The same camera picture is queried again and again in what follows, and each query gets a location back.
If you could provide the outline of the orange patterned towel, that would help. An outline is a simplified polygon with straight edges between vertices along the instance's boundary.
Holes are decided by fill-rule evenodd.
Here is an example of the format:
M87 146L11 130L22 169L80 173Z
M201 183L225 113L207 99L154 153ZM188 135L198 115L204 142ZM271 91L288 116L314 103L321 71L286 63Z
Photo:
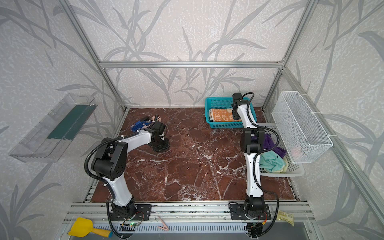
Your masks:
M239 122L234 120L232 115L233 109L209 109L210 122Z

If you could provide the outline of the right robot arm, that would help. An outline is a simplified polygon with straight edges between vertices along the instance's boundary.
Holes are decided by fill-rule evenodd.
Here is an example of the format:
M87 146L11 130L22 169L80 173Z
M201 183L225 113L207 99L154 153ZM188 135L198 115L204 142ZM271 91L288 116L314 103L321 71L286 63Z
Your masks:
M247 190L246 200L244 201L244 215L247 219L254 220L259 216L267 219L267 205L265 203L264 193L274 195L279 202L278 194L267 191L261 186L260 161L263 153L267 153L278 146L276 143L270 149L264 147L265 131L276 131L263 127L256 123L250 113L250 102L246 100L233 101L233 117L235 120L241 120L243 124L243 133L241 138L241 151L244 153L247 168Z

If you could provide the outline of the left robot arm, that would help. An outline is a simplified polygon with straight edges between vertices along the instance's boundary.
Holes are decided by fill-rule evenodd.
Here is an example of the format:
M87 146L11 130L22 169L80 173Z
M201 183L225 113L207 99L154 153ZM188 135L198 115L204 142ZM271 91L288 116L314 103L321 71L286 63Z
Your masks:
M108 189L114 212L132 216L137 211L134 197L124 177L128 152L144 145L152 147L154 152L167 151L170 142L164 131L165 128L161 127L158 130L141 130L131 136L105 138L86 157L86 174Z

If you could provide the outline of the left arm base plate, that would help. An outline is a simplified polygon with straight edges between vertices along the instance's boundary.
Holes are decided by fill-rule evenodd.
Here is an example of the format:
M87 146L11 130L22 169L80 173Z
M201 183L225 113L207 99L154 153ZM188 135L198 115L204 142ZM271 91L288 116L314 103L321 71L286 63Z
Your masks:
M112 204L112 212L110 213L110 218L112 221L148 221L150 218L151 210L151 204L132 204L127 207L121 207Z

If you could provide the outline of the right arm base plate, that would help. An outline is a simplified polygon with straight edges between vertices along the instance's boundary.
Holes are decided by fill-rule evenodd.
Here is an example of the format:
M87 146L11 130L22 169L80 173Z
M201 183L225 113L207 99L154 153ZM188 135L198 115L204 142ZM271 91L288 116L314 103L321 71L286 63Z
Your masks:
M265 221L272 219L271 212L267 204L264 204L263 209L256 210L251 210L245 202L229 202L228 207L230 210L231 220Z

